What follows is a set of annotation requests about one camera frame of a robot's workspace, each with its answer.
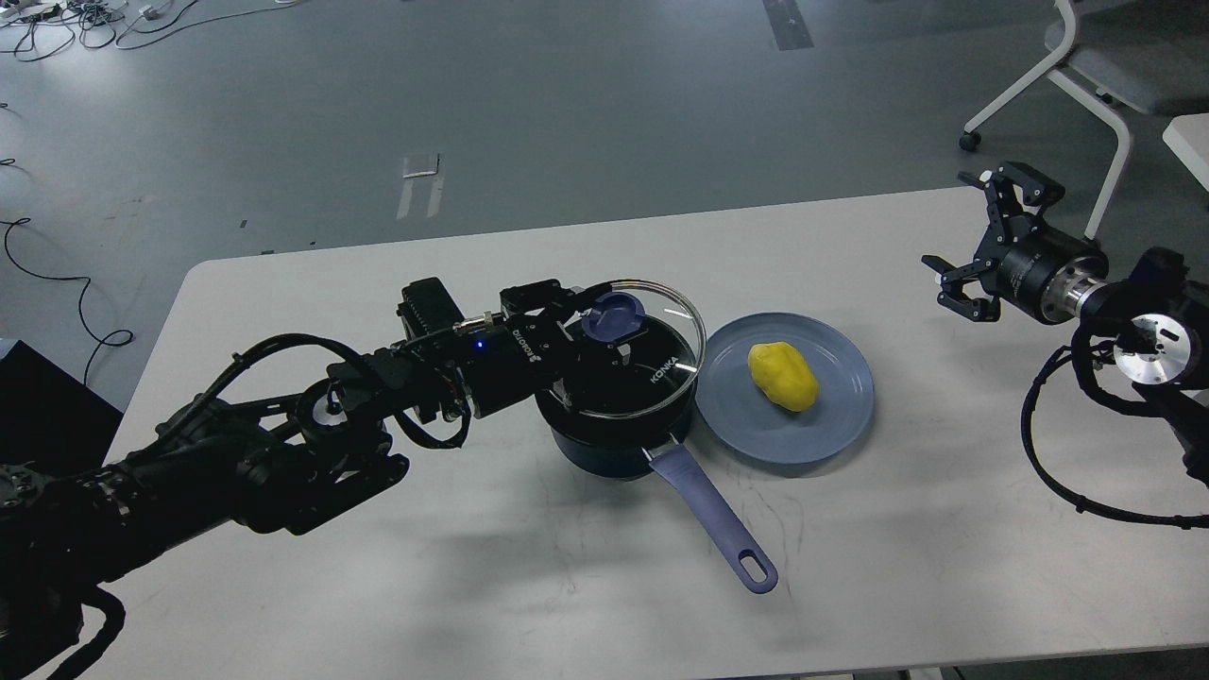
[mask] white table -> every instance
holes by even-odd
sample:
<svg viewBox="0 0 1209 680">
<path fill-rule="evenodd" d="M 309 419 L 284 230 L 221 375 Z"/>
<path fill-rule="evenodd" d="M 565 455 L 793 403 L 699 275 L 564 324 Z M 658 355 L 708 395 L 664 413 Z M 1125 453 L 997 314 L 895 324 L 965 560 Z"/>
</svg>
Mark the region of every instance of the white table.
<svg viewBox="0 0 1209 680">
<path fill-rule="evenodd" d="M 814 316 L 862 350 L 878 408 L 862 444 L 800 478 L 694 427 L 780 569 L 768 595 L 741 587 L 658 478 L 563 460 L 528 402 L 475 421 L 461 451 L 395 432 L 409 477 L 307 536 L 229 524 L 127 576 L 127 630 L 91 676 L 748 676 L 1209 644 L 1209 534 L 1077 515 L 1020 450 L 1020 400 L 1072 327 L 937 306 L 919 257 L 965 261 L 984 211 L 980 192 L 945 189 L 198 265 L 111 459 L 265 336 L 398 340 L 399 289 L 430 275 L 467 313 L 545 277 L 636 276 L 689 295 L 711 330 Z M 229 396 L 289 393 L 329 361 L 277 357 Z M 1099 409 L 1065 373 L 1042 409 L 1037 445 L 1060 479 L 1124 507 L 1209 509 L 1162 425 Z"/>
<path fill-rule="evenodd" d="M 1209 191 L 1209 114 L 1172 119 L 1163 131 L 1163 142 Z"/>
</svg>

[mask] pot handle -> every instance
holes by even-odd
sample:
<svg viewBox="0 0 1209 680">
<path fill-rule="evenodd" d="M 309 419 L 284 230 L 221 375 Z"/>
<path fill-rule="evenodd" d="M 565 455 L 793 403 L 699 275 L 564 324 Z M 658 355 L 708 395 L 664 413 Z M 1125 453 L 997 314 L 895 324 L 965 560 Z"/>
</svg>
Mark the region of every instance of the pot handle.
<svg viewBox="0 0 1209 680">
<path fill-rule="evenodd" d="M 705 471 L 698 465 L 693 454 L 677 444 L 666 453 L 650 459 L 650 469 L 671 484 L 689 509 L 696 515 L 698 521 L 713 538 L 713 544 L 722 551 L 722 557 L 727 559 L 730 569 L 735 571 L 739 580 L 747 586 L 752 593 L 768 593 L 776 586 L 777 574 L 773 561 L 764 554 L 756 538 L 752 537 L 744 523 L 730 509 L 727 500 L 722 497 L 718 489 L 706 477 Z M 757 581 L 747 571 L 742 560 L 751 558 L 756 566 L 764 571 L 764 577 Z"/>
</svg>

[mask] pot lid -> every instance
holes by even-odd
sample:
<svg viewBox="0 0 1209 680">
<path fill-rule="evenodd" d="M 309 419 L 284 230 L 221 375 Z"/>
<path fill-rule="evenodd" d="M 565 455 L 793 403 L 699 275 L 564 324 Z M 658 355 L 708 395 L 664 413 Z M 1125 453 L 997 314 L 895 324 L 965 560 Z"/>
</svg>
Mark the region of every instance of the pot lid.
<svg viewBox="0 0 1209 680">
<path fill-rule="evenodd" d="M 579 361 L 551 390 L 572 413 L 624 420 L 677 402 L 705 357 L 705 325 L 678 292 L 650 281 L 608 282 L 609 292 L 566 332 Z"/>
</svg>

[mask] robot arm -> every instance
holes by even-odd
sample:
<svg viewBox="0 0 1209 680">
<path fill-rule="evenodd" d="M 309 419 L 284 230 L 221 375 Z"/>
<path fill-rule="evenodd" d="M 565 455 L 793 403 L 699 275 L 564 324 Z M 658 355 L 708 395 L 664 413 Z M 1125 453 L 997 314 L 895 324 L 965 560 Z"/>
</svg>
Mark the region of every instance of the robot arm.
<svg viewBox="0 0 1209 680">
<path fill-rule="evenodd" d="M 502 312 L 465 319 L 440 281 L 403 292 L 406 340 L 358 355 L 293 334 L 259 342 L 156 427 L 157 439 L 121 462 L 71 477 L 36 463 L 0 466 L 0 680 L 22 678 L 75 645 L 81 605 L 106 624 L 54 678 L 99 658 L 125 616 L 98 583 L 227 520 L 267 534 L 306 534 L 398 484 L 409 461 L 392 454 L 394 417 L 420 446 L 459 446 L 472 414 L 484 417 L 549 387 L 579 361 L 562 324 L 609 290 L 545 281 L 501 293 Z M 342 361 L 297 394 L 231 404 L 218 394 L 273 353 L 317 345 Z M 450 439 L 420 423 L 461 420 Z M 261 421 L 284 416 L 266 428 Z"/>
<path fill-rule="evenodd" d="M 1055 352 L 1034 382 L 1022 422 L 1024 445 L 1042 479 L 1082 511 L 1126 521 L 1209 528 L 1209 517 L 1156 518 L 1094 503 L 1048 477 L 1031 443 L 1031 413 L 1040 387 L 1070 362 L 1082 391 L 1123 415 L 1163 417 L 1184 446 L 1190 477 L 1209 485 L 1209 408 L 1184 394 L 1209 387 L 1209 287 L 1188 281 L 1184 257 L 1151 248 L 1124 280 L 1109 282 L 1107 258 L 1094 242 L 1049 226 L 1043 213 L 1064 190 L 1024 163 L 1003 163 L 979 178 L 962 179 L 987 196 L 989 224 L 973 261 L 955 267 L 937 255 L 922 261 L 937 272 L 937 301 L 976 322 L 997 321 L 1000 300 L 1034 319 L 1058 324 L 1078 319 L 1069 347 Z M 1025 207 L 1036 208 L 1029 212 Z M 972 299 L 964 287 L 978 282 L 987 298 Z M 1109 340 L 1093 346 L 1094 338 Z M 1104 391 L 1095 368 L 1115 364 L 1143 400 Z"/>
</svg>

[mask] black pot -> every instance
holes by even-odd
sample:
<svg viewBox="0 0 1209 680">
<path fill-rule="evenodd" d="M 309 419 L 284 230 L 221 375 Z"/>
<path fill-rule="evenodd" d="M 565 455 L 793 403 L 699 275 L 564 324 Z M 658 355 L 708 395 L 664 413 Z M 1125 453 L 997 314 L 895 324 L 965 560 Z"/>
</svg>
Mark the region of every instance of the black pot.
<svg viewBox="0 0 1209 680">
<path fill-rule="evenodd" d="M 667 295 L 670 289 L 658 292 Z M 669 304 L 683 301 L 670 293 Z M 687 301 L 683 312 L 663 310 L 696 324 L 701 346 L 694 352 L 684 335 L 648 316 L 629 293 L 611 293 L 597 302 L 601 313 L 566 328 L 582 348 L 580 361 L 555 386 L 557 393 L 537 393 L 559 450 L 600 477 L 636 479 L 656 472 L 684 499 L 739 580 L 753 593 L 771 590 L 776 567 L 681 444 L 693 420 L 698 356 L 704 356 L 695 310 Z"/>
</svg>

